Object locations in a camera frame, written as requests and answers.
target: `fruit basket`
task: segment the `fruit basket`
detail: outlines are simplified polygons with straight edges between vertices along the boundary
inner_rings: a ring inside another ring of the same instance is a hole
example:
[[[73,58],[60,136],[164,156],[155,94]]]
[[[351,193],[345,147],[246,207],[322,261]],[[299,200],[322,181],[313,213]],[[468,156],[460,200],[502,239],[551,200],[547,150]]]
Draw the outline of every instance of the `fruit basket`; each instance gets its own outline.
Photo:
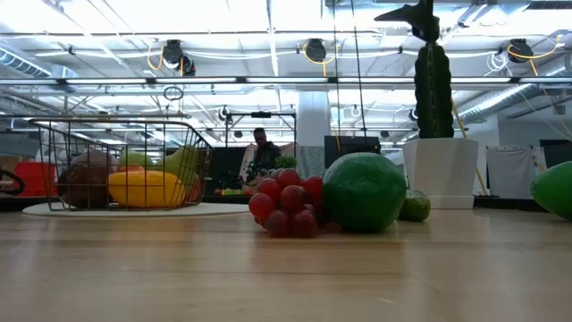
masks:
[[[29,122],[38,127],[41,162],[55,167],[57,180],[44,182],[52,211],[173,209],[203,198],[213,149],[185,122]]]

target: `green pear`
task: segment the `green pear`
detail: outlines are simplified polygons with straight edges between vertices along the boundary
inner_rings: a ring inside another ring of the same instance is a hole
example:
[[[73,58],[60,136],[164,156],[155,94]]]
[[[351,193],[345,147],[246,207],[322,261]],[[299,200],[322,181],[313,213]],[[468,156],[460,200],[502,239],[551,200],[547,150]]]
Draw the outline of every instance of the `green pear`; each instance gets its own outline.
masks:
[[[124,150],[119,157],[119,165],[141,165],[145,167],[153,165],[153,160],[145,153]]]
[[[191,146],[180,147],[175,153],[159,161],[157,166],[179,177],[186,189],[190,189],[197,175],[198,150]]]

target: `white pot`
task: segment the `white pot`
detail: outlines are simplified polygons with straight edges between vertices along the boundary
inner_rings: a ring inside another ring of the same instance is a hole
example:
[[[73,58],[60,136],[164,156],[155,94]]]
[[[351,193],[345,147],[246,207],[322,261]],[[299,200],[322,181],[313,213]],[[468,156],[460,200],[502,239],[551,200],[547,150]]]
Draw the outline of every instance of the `white pot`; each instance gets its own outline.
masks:
[[[479,143],[467,139],[421,139],[403,146],[409,188],[422,191],[431,208],[473,207]]]

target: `man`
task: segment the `man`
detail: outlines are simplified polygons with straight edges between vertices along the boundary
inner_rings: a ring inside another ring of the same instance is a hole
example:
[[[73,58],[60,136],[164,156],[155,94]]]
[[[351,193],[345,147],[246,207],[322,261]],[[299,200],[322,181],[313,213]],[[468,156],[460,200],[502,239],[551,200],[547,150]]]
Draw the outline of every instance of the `man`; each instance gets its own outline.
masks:
[[[280,148],[266,140],[266,133],[263,128],[254,129],[254,139],[258,145],[257,153],[254,156],[254,164],[259,169],[274,169],[276,167],[276,158],[281,155]]]

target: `wooden table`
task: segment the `wooden table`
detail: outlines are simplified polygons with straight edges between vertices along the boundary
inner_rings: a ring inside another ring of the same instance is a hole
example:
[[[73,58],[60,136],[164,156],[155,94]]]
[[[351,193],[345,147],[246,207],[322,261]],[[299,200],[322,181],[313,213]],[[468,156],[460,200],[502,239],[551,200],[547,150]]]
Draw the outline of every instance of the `wooden table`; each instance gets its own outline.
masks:
[[[0,214],[0,321],[566,321],[572,223],[434,211],[377,235],[268,238],[250,215]]]

